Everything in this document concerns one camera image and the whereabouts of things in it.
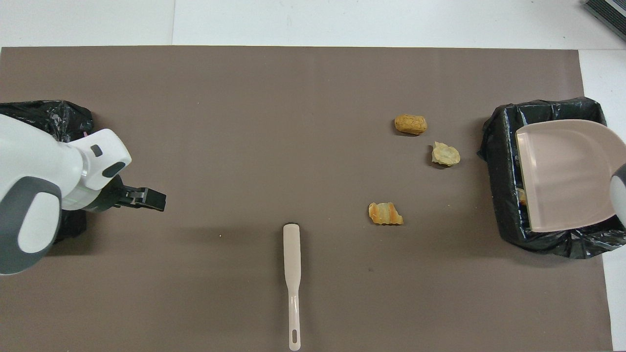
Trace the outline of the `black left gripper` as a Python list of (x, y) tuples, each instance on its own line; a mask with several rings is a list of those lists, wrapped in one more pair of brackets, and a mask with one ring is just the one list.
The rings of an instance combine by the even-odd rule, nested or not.
[[(130, 203), (127, 197), (127, 190), (119, 175), (114, 176), (112, 180), (100, 190), (98, 196), (91, 202), (91, 212), (101, 213), (112, 207), (122, 207), (130, 205), (134, 209), (151, 209), (159, 212), (165, 210), (166, 195), (147, 187), (130, 190), (130, 197), (135, 202)], [(141, 202), (141, 201), (158, 201), (158, 202)]]

